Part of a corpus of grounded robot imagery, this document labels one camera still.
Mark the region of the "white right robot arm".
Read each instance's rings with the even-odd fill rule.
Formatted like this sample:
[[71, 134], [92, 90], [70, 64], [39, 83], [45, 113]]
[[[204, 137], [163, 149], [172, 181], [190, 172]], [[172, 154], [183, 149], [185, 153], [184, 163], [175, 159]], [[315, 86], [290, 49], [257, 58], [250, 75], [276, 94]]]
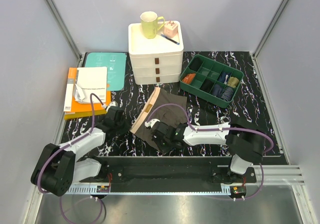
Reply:
[[252, 164], [262, 162], [265, 137], [262, 132], [250, 130], [236, 123], [194, 126], [188, 123], [172, 127], [158, 119], [146, 121], [145, 128], [151, 131], [152, 140], [162, 153], [174, 148], [202, 144], [228, 147], [231, 162], [227, 169], [229, 180], [238, 182], [244, 178]]

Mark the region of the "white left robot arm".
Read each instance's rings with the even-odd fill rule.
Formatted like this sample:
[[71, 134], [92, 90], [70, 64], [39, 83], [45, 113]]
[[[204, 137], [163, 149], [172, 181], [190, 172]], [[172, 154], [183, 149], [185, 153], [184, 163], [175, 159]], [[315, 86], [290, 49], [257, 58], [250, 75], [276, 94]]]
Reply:
[[108, 170], [97, 157], [80, 160], [114, 136], [129, 131], [124, 110], [116, 101], [112, 101], [106, 111], [104, 119], [84, 134], [60, 145], [49, 143], [43, 148], [30, 178], [40, 192], [62, 196], [75, 182], [89, 177], [102, 182], [107, 178]]

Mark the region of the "grey underwear with cream waistband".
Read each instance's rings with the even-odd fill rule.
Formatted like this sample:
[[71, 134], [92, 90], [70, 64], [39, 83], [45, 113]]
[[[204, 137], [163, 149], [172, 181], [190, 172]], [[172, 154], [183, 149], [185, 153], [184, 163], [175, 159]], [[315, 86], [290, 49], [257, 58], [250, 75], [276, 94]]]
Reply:
[[130, 132], [158, 150], [156, 143], [152, 140], [151, 130], [144, 125], [145, 122], [149, 118], [155, 118], [169, 126], [177, 127], [179, 124], [187, 122], [184, 113], [186, 105], [187, 97], [170, 94], [164, 89], [156, 87], [133, 123]]

